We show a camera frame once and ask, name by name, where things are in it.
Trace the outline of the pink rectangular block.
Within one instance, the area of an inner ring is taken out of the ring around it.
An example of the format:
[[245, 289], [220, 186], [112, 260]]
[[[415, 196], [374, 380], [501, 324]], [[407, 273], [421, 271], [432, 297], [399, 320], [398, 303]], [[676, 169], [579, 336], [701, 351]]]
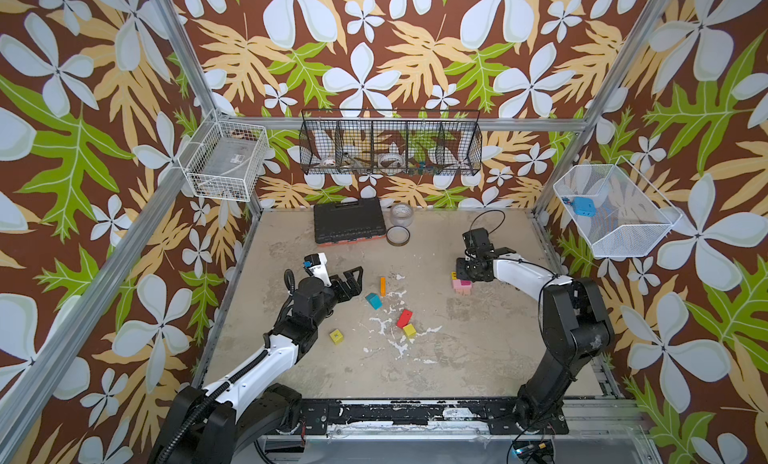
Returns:
[[459, 295], [470, 295], [473, 288], [473, 283], [464, 280], [453, 280], [452, 288], [454, 292]]

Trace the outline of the yellow green cube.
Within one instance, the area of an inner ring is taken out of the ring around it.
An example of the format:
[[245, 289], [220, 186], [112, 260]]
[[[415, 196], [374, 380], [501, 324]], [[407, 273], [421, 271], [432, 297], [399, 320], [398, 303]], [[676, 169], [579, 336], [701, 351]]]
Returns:
[[330, 339], [332, 340], [332, 342], [333, 342], [335, 345], [339, 345], [339, 344], [341, 344], [341, 343], [344, 341], [344, 335], [343, 335], [343, 334], [342, 334], [342, 332], [341, 332], [340, 330], [338, 330], [338, 329], [336, 329], [336, 330], [333, 330], [333, 331], [332, 331], [332, 332], [329, 334], [329, 337], [330, 337]]

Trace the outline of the small yellow block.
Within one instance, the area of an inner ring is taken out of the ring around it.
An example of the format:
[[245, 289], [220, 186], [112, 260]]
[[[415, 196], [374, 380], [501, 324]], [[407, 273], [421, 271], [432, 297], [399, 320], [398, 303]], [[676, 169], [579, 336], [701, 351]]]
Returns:
[[412, 324], [407, 324], [403, 327], [403, 332], [408, 339], [413, 339], [417, 335], [417, 331]]

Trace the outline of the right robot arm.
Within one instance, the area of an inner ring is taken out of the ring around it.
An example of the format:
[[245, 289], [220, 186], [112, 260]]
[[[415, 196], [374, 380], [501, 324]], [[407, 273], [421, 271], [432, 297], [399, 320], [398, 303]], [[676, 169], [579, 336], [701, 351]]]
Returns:
[[484, 228], [462, 235], [465, 256], [456, 261], [463, 281], [500, 281], [531, 297], [537, 305], [544, 355], [517, 393], [512, 415], [523, 431], [539, 430], [557, 418], [563, 398], [582, 368], [615, 338], [596, 283], [555, 273], [513, 250], [495, 248]]

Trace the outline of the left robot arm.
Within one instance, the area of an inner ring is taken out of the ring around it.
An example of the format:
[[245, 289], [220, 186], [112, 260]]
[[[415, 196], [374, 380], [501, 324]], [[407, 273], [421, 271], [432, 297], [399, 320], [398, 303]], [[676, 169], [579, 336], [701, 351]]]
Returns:
[[175, 397], [148, 458], [151, 463], [229, 463], [257, 440], [299, 424], [302, 396], [278, 383], [312, 348], [335, 307], [359, 296], [364, 270], [329, 275], [307, 257], [306, 277], [284, 273], [288, 296], [263, 345], [233, 371]]

